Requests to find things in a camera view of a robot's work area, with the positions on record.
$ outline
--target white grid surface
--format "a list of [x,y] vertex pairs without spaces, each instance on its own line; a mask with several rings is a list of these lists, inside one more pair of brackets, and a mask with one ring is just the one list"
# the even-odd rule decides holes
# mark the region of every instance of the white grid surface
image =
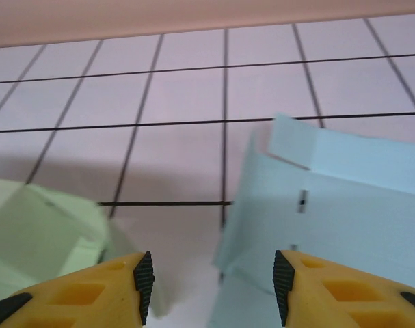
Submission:
[[0,178],[101,202],[161,269],[172,307],[147,326],[205,327],[247,140],[276,112],[415,143],[415,15],[0,49]]

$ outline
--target grid paper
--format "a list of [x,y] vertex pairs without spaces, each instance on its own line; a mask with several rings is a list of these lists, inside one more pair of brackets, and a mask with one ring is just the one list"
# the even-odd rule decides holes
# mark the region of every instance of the grid paper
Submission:
[[415,143],[415,15],[0,49],[0,178],[100,202],[163,271],[172,308],[147,327],[204,327],[248,138],[276,112]]

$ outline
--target black line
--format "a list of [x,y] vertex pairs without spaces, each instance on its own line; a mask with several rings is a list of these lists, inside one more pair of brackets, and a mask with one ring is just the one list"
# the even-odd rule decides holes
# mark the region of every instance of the black line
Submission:
[[227,206],[232,202],[205,201],[205,202],[99,202],[101,206]]
[[[135,126],[133,127],[133,132],[131,133],[130,142],[129,142],[128,148],[126,150],[124,163],[122,165],[122,170],[121,170],[120,175],[119,175],[119,181],[118,181],[118,184],[116,186],[116,191],[115,191],[115,194],[114,194],[114,197],[113,197],[114,202],[117,202],[119,200],[120,193],[122,191],[122,185],[124,183],[126,169],[128,167],[128,163],[130,161],[131,153],[133,152],[133,146],[134,146],[135,138],[136,138],[136,135],[137,135],[137,130],[138,130],[138,127],[139,127],[140,120],[142,118],[142,114],[144,112],[146,99],[148,97],[148,92],[149,92],[150,85],[151,85],[151,82],[152,82],[152,77],[154,76],[153,71],[154,71],[155,66],[157,65],[157,61],[159,59],[161,45],[163,44],[163,38],[164,38],[164,36],[163,36],[163,34],[161,34],[160,37],[159,37],[159,40],[157,41],[157,47],[155,49],[154,57],[152,58],[151,67],[150,67],[151,72],[148,74],[148,78],[146,79],[146,82],[145,82],[144,93],[142,94],[142,99],[140,100],[139,111],[137,112]],[[110,219],[114,216],[115,211],[116,211],[116,206],[112,206],[111,211],[110,211],[110,215],[109,215]]]
[[[224,30],[224,69],[222,80],[222,164],[221,164],[221,201],[227,194],[227,117],[228,117],[228,30]],[[221,206],[221,229],[226,223],[226,207]]]
[[[100,40],[100,41],[98,42],[98,44],[96,45],[96,48],[94,49],[94,51],[93,51],[92,55],[90,56],[89,61],[88,61],[88,62],[87,62],[87,64],[85,65],[85,68],[84,68],[84,70],[83,70],[83,74],[87,73],[87,71],[90,69],[90,66],[92,65],[93,61],[95,60],[96,55],[98,55],[99,49],[101,49],[102,44],[103,44],[103,41],[102,41],[102,40]],[[47,142],[45,143],[45,145],[44,145],[44,147],[43,147],[43,150],[42,150],[42,152],[40,153],[40,156],[38,157],[38,160],[36,161],[36,164],[34,165],[34,167],[33,167],[32,171],[31,171],[31,173],[30,173],[30,174],[29,174],[29,176],[28,176],[28,179],[26,180],[26,183],[27,183],[27,184],[31,183],[31,182],[32,182],[32,180],[34,179],[34,177],[36,176],[36,173],[37,173],[38,169],[40,168],[40,166],[41,166],[41,164],[42,164],[42,162],[43,162],[43,158],[44,158],[44,156],[46,155],[46,153],[48,152],[48,149],[49,149],[49,147],[51,146],[52,141],[53,141],[53,140],[54,140],[54,138],[55,138],[55,134],[56,134],[56,133],[57,133],[57,131],[58,131],[58,129],[57,129],[57,128],[59,128],[59,126],[60,126],[60,125],[61,125],[61,123],[63,122],[63,119],[64,119],[64,117],[66,116],[66,114],[67,114],[67,112],[68,112],[68,110],[69,110],[69,108],[70,108],[70,106],[71,106],[71,104],[72,104],[73,100],[75,99],[75,96],[77,95],[77,93],[78,93],[78,91],[79,91],[79,88],[81,87],[81,84],[83,83],[83,81],[84,81],[84,79],[79,79],[79,80],[77,81],[77,84],[75,85],[75,87],[74,87],[74,89],[73,89],[73,91],[72,91],[72,94],[70,95],[70,97],[69,97],[69,99],[68,99],[68,101],[67,101],[66,105],[64,106],[62,113],[61,113],[61,114],[60,114],[60,116],[58,117],[58,121],[57,121],[57,123],[55,124],[55,128],[54,128],[54,130],[52,131],[52,133],[51,133],[51,135],[49,136],[49,138],[48,138]]]
[[310,95],[312,97],[312,102],[314,103],[314,109],[317,112],[319,127],[325,128],[324,121],[321,118],[322,114],[321,114],[321,109],[320,109],[318,98],[317,98],[317,92],[315,91],[315,86],[312,80],[312,76],[310,75],[308,61],[306,61],[306,54],[304,53],[304,48],[303,48],[302,40],[300,38],[300,34],[298,32],[297,25],[292,24],[292,29],[294,31],[295,40],[297,41],[297,46],[298,46],[298,51],[300,52],[300,57],[303,61],[303,69],[304,69],[304,73],[306,74],[306,80],[308,81]]
[[[296,120],[324,120],[336,118],[379,118],[386,116],[415,116],[415,111],[403,113],[371,113],[371,114],[342,114],[342,115],[323,115],[323,116],[296,116]],[[92,126],[59,126],[55,128],[18,128],[12,130],[0,130],[0,133],[26,133],[41,131],[64,131],[64,130],[93,130],[95,128],[133,128],[134,126],[169,126],[169,125],[192,125],[192,124],[221,124],[221,123],[242,123],[242,122],[268,122],[274,118],[239,118],[230,120],[205,120],[205,121],[186,121],[186,122],[159,122],[159,123],[139,123],[139,124],[113,124],[113,125],[92,125]]]
[[392,58],[389,57],[390,54],[388,52],[388,49],[385,47],[385,44],[380,39],[379,35],[377,34],[376,29],[374,28],[374,26],[372,26],[371,22],[367,18],[364,18],[364,22],[365,22],[365,25],[369,28],[369,31],[370,31],[371,35],[373,35],[375,41],[379,45],[379,48],[381,49],[382,53],[384,53],[384,55],[386,56],[386,60],[390,64],[392,70],[394,71],[394,73],[396,74],[396,76],[399,79],[400,83],[402,84],[403,89],[407,93],[407,96],[410,98],[412,104],[415,107],[415,94],[412,92],[411,88],[409,87],[407,81],[405,80],[405,78],[401,74],[401,72],[400,72],[399,68],[397,67],[397,65],[395,64],[394,60],[392,60]]
[[36,62],[37,58],[39,58],[39,56],[42,54],[43,50],[45,50],[46,45],[41,46],[38,51],[36,52],[36,54],[32,57],[31,61],[28,63],[28,65],[25,67],[25,69],[21,72],[21,74],[18,76],[18,80],[16,82],[14,82],[14,84],[11,86],[11,88],[7,91],[7,93],[5,94],[5,96],[2,98],[1,102],[0,102],[0,111],[2,109],[2,107],[4,106],[4,104],[7,102],[7,100],[10,98],[10,96],[12,95],[12,93],[14,92],[15,89],[17,89],[20,80],[22,80],[25,75],[29,72],[29,70],[31,69],[31,67],[34,65],[34,63]]
[[350,57],[350,58],[336,58],[336,59],[313,59],[313,60],[297,60],[297,61],[278,61],[274,63],[261,63],[261,64],[239,64],[228,66],[205,66],[205,67],[193,67],[193,68],[172,68],[167,70],[140,70],[133,72],[120,72],[120,73],[106,73],[106,74],[91,74],[91,75],[74,75],[68,77],[47,77],[42,79],[23,79],[19,80],[7,80],[0,81],[3,83],[15,83],[15,82],[36,82],[36,81],[54,81],[54,80],[67,80],[67,79],[88,79],[94,77],[114,77],[119,75],[134,75],[134,74],[150,74],[150,73],[168,73],[168,72],[185,72],[190,70],[217,70],[223,68],[245,68],[255,66],[277,66],[277,65],[293,65],[293,64],[312,64],[312,63],[330,63],[330,62],[349,62],[354,60],[368,60],[368,59],[385,59],[385,58],[402,58],[402,57],[415,57],[415,53],[404,55],[382,55],[382,56],[368,56],[368,57]]

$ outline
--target light blue paper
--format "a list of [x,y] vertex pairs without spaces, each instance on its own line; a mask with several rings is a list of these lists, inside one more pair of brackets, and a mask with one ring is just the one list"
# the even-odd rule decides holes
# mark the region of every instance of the light blue paper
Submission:
[[[274,122],[271,155],[254,145],[253,138],[215,259],[227,278],[273,296],[275,250],[297,245],[415,287],[415,145],[319,130],[284,116]],[[231,299],[241,293],[229,292]],[[242,327],[217,307],[212,321],[227,325],[215,328]]]

